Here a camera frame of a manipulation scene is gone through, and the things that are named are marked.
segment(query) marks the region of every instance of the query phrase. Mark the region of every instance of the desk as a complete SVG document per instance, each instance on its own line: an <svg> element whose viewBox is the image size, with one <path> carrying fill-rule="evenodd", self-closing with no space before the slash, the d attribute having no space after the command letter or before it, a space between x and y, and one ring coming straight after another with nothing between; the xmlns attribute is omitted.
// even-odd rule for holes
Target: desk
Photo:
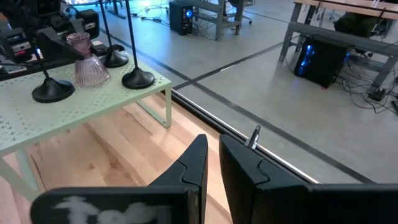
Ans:
<svg viewBox="0 0 398 224"><path fill-rule="evenodd" d="M122 4L121 1L118 1L118 0L102 0L102 1L103 1L104 6L105 6L105 9L108 9L107 5L111 4L111 1L112 1L113 10L112 9L108 9L108 12L110 14L114 14L115 16L117 16L117 17L119 17L121 19L125 19L126 18L126 16L124 16L124 15L119 13L118 3L120 3L120 7L123 7L123 4ZM98 6L99 3L100 3L99 1L96 1L95 2L95 6Z"/></svg>
<svg viewBox="0 0 398 224"><path fill-rule="evenodd" d="M226 0L218 0L218 4L206 2L203 0L179 0L179 1L195 6L197 8L217 13L217 18L213 18L209 17L207 14L199 13L199 11L193 12L194 17L216 24L215 40L219 40L219 38L222 36L223 28L225 27L235 26L235 34L236 35L239 34L243 18L244 0L239 2L239 6L236 8L235 20L233 22L224 20L224 10L225 10L224 7Z"/></svg>
<svg viewBox="0 0 398 224"><path fill-rule="evenodd" d="M282 46L282 50L280 51L279 61L283 62L285 60L287 50L290 46L295 45L297 46L296 50L300 50L303 39L306 35L316 34L339 40L342 43L351 44L352 46L355 46L356 48L361 50L371 51L377 54L388 56L387 61L381 67L375 67L373 65L368 67L371 70L379 72L379 74L373 81L373 84L370 87L368 93L373 93L377 91L398 61L398 46L394 44L388 44L376 40L367 39L364 37L358 37L351 34L344 34L342 32L314 27L310 26L309 24L318 5L319 7L339 9L343 11L355 12L376 17L380 16L381 11L386 8L387 11L384 12L382 17L385 19L398 20L398 4L379 2L375 7L371 7L373 2L365 0L327 0L322 1L321 3L315 0L294 0L294 4L295 7L292 13L292 17L290 18L288 28L286 30L284 44ZM308 14L304 24L297 22L302 8L302 4L311 5L310 9L308 10ZM298 32L301 34L297 44L291 42L293 32ZM380 62L375 61L371 61L370 63L378 65L380 64Z"/></svg>
<svg viewBox="0 0 398 224"><path fill-rule="evenodd" d="M134 68L134 62L120 68L109 68L111 78L96 88L80 88L69 98L56 103L42 104L32 99L32 90L43 82L42 73L0 82L0 176L8 181L27 200L39 195L39 188L29 165L25 147L78 126L92 118L122 106L137 102L160 124L171 125L171 81L140 62L140 67L155 75L155 83L143 90L129 90L122 86L121 77ZM49 70L55 79L73 82L75 66L66 65ZM145 105L141 99L165 91L166 119ZM4 161L3 157L16 152L23 177Z"/></svg>

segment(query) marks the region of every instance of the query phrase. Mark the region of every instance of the black round base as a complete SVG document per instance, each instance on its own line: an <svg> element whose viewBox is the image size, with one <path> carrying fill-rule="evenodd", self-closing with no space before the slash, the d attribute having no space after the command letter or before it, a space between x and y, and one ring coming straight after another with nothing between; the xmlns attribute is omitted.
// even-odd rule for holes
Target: black round base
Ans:
<svg viewBox="0 0 398 224"><path fill-rule="evenodd" d="M122 55L116 50L111 49L107 55L101 58L102 63L107 68L118 68L129 62L126 55Z"/></svg>
<svg viewBox="0 0 398 224"><path fill-rule="evenodd" d="M135 68L122 77L123 86L133 90L150 87L154 82L155 76L151 72L142 71L140 68Z"/></svg>
<svg viewBox="0 0 398 224"><path fill-rule="evenodd" d="M68 81L46 78L41 86L33 90L32 96L36 102L53 103L68 98L74 91L75 87Z"/></svg>

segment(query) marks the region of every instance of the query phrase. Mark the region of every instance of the wooden floor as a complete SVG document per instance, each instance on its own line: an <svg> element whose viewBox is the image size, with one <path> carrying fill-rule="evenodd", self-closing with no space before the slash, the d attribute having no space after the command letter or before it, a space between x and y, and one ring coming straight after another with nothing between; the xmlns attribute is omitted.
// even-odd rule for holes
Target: wooden floor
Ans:
<svg viewBox="0 0 398 224"><path fill-rule="evenodd" d="M162 114L163 95L145 102ZM176 160L198 134L206 134L206 223L232 223L221 179L218 133L177 104L165 129L132 104L27 149L42 191L67 186L145 186ZM6 156L15 169L15 155ZM0 177L0 223L30 223L30 204Z"/></svg>

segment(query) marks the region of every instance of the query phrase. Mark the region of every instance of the table leg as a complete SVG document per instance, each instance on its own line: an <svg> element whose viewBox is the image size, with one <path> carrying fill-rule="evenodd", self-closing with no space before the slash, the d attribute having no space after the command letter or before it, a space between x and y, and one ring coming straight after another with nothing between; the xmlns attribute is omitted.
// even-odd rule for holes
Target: table leg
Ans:
<svg viewBox="0 0 398 224"><path fill-rule="evenodd" d="M155 110L153 110L150 106L146 105L143 101L137 101L137 104L140 105L144 110L146 110L153 118L155 118L161 125L165 128L170 127L172 124L172 92L171 88L165 90L165 98L166 98L166 120L158 114Z"/></svg>
<svg viewBox="0 0 398 224"><path fill-rule="evenodd" d="M119 13L119 9L118 9L118 3L116 2L116 0L113 0L113 10L108 10L109 13L114 14L115 16L121 18L121 19L125 19L126 16L121 15Z"/></svg>
<svg viewBox="0 0 398 224"><path fill-rule="evenodd" d="M28 201L33 202L39 196L39 188L32 169L30 168L27 154L24 150L16 152L19 167L21 168L21 177L3 158L0 158L0 176L10 183L12 189L17 190Z"/></svg>
<svg viewBox="0 0 398 224"><path fill-rule="evenodd" d="M301 7L302 7L302 4L300 4L300 3L294 4L292 17L290 18L291 22L297 22L297 19L299 18L299 15L300 15ZM283 62L285 60L287 50L290 47L290 41L292 40L292 36L293 36L293 31L287 29L286 34L285 34L284 44L282 46L282 50L280 51L280 56L279 56L280 62Z"/></svg>
<svg viewBox="0 0 398 224"><path fill-rule="evenodd" d="M384 80L391 73L391 70L394 69L395 64L397 63L398 58L394 56L390 56L385 62L383 68L379 72L379 74L373 80L372 86L368 90L368 93L374 93L378 91L380 86L383 84Z"/></svg>
<svg viewBox="0 0 398 224"><path fill-rule="evenodd" d="M310 6L310 9L308 10L307 16L305 18L304 24L310 24L312 17L315 13L315 10L317 9L317 7L315 6ZM305 36L304 35L300 35L300 37L298 38L298 46L296 47L296 51L299 52L301 49L301 46L304 44L304 40L305 40Z"/></svg>
<svg viewBox="0 0 398 224"><path fill-rule="evenodd" d="M224 12L224 4L221 4L222 7L220 11L217 13L217 19L216 19L216 37L215 41L218 41L220 37L222 36L222 31L223 31L223 12Z"/></svg>
<svg viewBox="0 0 398 224"><path fill-rule="evenodd" d="M239 21L240 24L235 26L235 35L239 35L239 32L242 27L242 19L243 19L243 10L244 10L244 1L239 2L239 6L236 9L236 14L235 14L235 21Z"/></svg>

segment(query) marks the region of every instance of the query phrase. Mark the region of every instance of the ribbed glass vase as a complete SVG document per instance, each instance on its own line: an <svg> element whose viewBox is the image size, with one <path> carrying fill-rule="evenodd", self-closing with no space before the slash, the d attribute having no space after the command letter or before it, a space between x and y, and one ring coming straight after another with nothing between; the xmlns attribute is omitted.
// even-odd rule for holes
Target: ribbed glass vase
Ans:
<svg viewBox="0 0 398 224"><path fill-rule="evenodd" d="M89 33L74 33L67 36L67 41L85 57L75 62L75 83L80 87L99 86L110 78L111 74L99 58L90 52Z"/></svg>

